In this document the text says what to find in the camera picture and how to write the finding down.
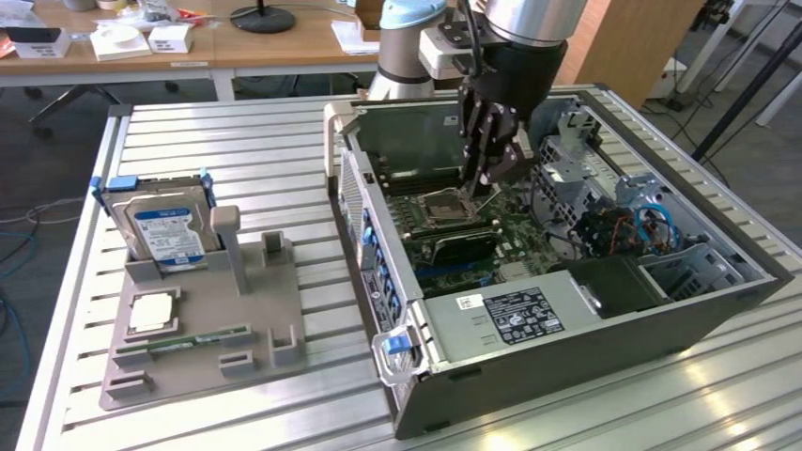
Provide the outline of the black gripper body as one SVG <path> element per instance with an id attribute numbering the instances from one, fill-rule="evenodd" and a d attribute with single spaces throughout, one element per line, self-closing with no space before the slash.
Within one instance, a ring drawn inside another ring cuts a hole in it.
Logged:
<path id="1" fill-rule="evenodd" d="M 566 51 L 566 40 L 546 47 L 512 42 L 484 47 L 483 72 L 470 81 L 475 97 L 528 119 L 548 95 Z"/>

